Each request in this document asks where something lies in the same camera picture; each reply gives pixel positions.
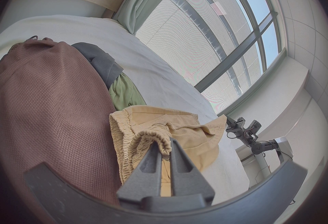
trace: bed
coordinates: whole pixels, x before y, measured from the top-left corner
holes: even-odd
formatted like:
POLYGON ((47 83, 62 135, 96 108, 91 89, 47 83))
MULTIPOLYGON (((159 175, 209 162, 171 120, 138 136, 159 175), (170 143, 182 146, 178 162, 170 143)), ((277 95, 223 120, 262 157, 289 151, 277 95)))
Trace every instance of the bed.
MULTIPOLYGON (((111 19, 54 15, 18 21, 0 34, 0 58, 10 47, 37 35, 68 44, 88 42, 108 52, 150 106, 197 114, 204 124, 217 118, 210 103, 162 58, 111 19)), ((231 141, 222 137, 219 156, 202 173, 215 190, 217 204, 248 190, 249 180, 231 141)))

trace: dark gray fabric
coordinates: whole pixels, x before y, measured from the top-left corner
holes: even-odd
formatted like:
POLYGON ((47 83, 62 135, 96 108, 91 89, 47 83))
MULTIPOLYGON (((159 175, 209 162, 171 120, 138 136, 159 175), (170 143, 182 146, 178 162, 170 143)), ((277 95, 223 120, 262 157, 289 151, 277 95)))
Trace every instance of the dark gray fabric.
POLYGON ((96 69, 97 73, 106 84, 107 89, 109 89, 115 79, 122 73, 123 68, 115 62, 115 59, 97 45, 78 42, 72 44, 72 46, 78 49, 96 69))

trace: robotic arm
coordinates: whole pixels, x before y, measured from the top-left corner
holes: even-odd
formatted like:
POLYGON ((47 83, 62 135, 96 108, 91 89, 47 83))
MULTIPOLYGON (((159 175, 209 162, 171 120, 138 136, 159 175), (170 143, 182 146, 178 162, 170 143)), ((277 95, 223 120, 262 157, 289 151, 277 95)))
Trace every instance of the robotic arm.
POLYGON ((286 137, 278 137, 269 141, 256 141, 258 136, 256 133, 261 128, 261 124, 253 120, 248 128, 244 128, 245 119, 240 117, 237 121, 227 116, 227 133, 234 133, 237 139, 240 139, 244 145, 251 148, 254 155, 258 155, 264 151, 275 149, 280 160, 280 164, 286 160, 293 160, 293 151, 286 137))

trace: window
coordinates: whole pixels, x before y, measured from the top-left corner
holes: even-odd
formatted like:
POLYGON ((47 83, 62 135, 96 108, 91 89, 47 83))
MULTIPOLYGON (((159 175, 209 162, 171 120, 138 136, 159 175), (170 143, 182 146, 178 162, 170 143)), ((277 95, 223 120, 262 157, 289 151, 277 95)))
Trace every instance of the window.
POLYGON ((276 14, 266 0, 162 0, 136 36, 220 113, 277 56, 276 14))

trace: white tablecloth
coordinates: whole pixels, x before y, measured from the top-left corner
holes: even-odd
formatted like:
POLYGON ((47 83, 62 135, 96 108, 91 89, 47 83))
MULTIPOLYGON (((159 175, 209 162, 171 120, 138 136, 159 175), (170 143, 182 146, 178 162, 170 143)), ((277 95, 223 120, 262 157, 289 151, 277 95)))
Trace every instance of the white tablecloth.
MULTIPOLYGON (((67 15, 27 18, 0 34, 0 58, 13 44, 34 35, 68 44, 95 44, 124 68, 148 105, 197 114, 200 123, 217 118, 210 103, 192 85, 116 21, 67 15)), ((228 138, 221 139, 219 150, 216 161, 203 172, 215 190, 213 204, 235 197, 249 187, 248 177, 228 138)))

